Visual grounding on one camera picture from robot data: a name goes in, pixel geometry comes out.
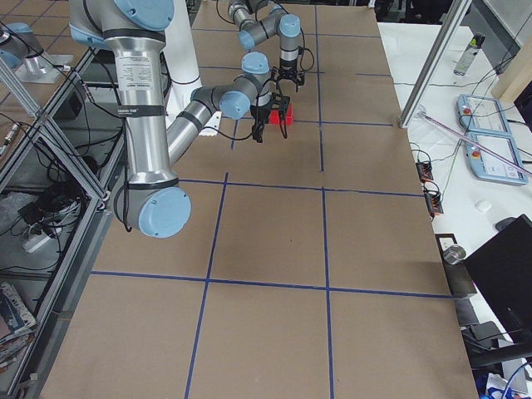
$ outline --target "power strip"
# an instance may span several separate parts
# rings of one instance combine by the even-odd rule
[[[61,233],[61,230],[61,227],[56,227],[48,234],[45,231],[42,231],[40,234],[30,234],[28,239],[22,244],[22,247],[26,252],[31,254],[41,248],[48,241],[55,239]]]

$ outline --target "blue joint cap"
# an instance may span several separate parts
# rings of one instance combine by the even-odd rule
[[[279,31],[286,37],[297,37],[301,32],[301,22],[294,14],[286,14],[281,17]]]
[[[268,58],[262,52],[250,52],[242,58],[242,71],[254,75],[268,73]]]
[[[114,1],[126,17],[148,31],[164,31],[174,19],[173,0]]]
[[[278,4],[275,4],[271,10],[269,10],[269,13],[268,14],[271,14],[272,12],[274,11],[277,11],[277,10],[280,10],[281,9],[281,6],[279,6]]]
[[[7,28],[9,29],[9,31],[13,31],[15,33],[32,33],[33,32],[30,26],[24,22],[9,23],[7,25]]]
[[[19,67],[22,64],[22,60],[11,52],[0,50],[0,58],[2,58],[7,66],[11,69]]]
[[[153,194],[140,210],[139,229],[150,237],[166,239],[183,229],[191,209],[190,198],[182,189],[162,189]]]
[[[103,37],[99,37],[94,33],[81,30],[79,27],[70,25],[70,34],[72,39],[76,42],[84,44],[89,47],[101,48],[103,50],[109,50],[107,43],[104,42]]]
[[[251,50],[255,47],[255,40],[248,31],[240,31],[239,40],[244,50]]]
[[[222,96],[219,101],[219,108],[231,119],[240,119],[248,112],[251,107],[251,101],[242,92],[232,90],[228,91]]]

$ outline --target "white desk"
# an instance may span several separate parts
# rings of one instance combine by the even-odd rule
[[[388,64],[392,73],[397,98],[401,108],[404,107],[411,93],[413,84],[421,71],[432,43],[439,31],[434,25],[409,25],[399,23],[379,23],[379,30],[387,54]],[[466,76],[456,76],[454,66],[472,38],[468,27],[460,27],[443,56],[433,77],[432,85],[468,85],[477,83],[492,70],[483,52],[480,52]],[[475,90],[479,96],[491,96],[490,88],[497,78],[483,81]],[[456,98],[463,93],[471,94],[475,85],[467,87],[430,86],[421,104],[429,116],[447,126],[462,132],[456,114]],[[513,104],[503,103],[504,108]],[[520,113],[512,108],[506,112],[508,119],[522,121]],[[519,148],[532,152],[532,134],[526,126],[510,124]],[[417,143],[433,160],[445,158],[455,149],[457,138],[451,133],[442,131],[428,121],[413,120],[408,127],[408,135],[412,143]],[[453,158],[433,163],[432,173],[435,182],[443,190],[451,170]],[[485,200],[492,207],[481,213],[475,205]],[[444,214],[436,216],[432,227],[436,234],[453,233],[460,245],[468,254],[475,252],[483,243],[493,237],[497,231],[494,224],[509,216],[527,214],[532,217],[532,184],[512,186],[490,183],[476,179],[466,163],[465,149],[460,148],[451,173],[449,185],[443,198]],[[475,295],[471,302],[480,322],[495,321],[504,331],[491,309],[481,295]]]

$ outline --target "robot label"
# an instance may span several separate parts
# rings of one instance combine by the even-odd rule
[[[117,57],[120,90],[153,90],[153,71],[148,57]]]

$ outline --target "metal cup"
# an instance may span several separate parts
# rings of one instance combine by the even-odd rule
[[[443,251],[443,260],[447,264],[459,264],[466,258],[466,250],[458,244],[453,244],[448,249]]]

